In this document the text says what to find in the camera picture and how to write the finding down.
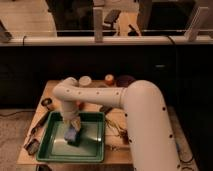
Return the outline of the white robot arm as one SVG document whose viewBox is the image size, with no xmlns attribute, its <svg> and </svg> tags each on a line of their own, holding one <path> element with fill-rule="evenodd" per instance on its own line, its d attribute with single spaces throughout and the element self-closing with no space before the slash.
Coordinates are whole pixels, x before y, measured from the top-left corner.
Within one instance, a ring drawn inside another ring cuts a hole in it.
<svg viewBox="0 0 213 171">
<path fill-rule="evenodd" d="M 78 115 L 77 101 L 123 109 L 135 171 L 181 171 L 164 97 L 152 82 L 83 88 L 68 77 L 53 88 L 53 95 L 61 102 L 61 114 L 67 122 Z"/>
</svg>

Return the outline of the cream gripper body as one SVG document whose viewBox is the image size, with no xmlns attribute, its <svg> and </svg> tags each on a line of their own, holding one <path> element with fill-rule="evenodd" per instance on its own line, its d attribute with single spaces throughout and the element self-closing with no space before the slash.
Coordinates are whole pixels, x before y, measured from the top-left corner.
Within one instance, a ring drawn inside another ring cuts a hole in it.
<svg viewBox="0 0 213 171">
<path fill-rule="evenodd" d="M 79 113 L 71 113 L 71 112 L 65 112 L 63 115 L 63 121 L 65 124 L 68 124 L 69 126 L 72 126 L 77 132 L 81 129 L 81 118 L 79 116 Z"/>
</svg>

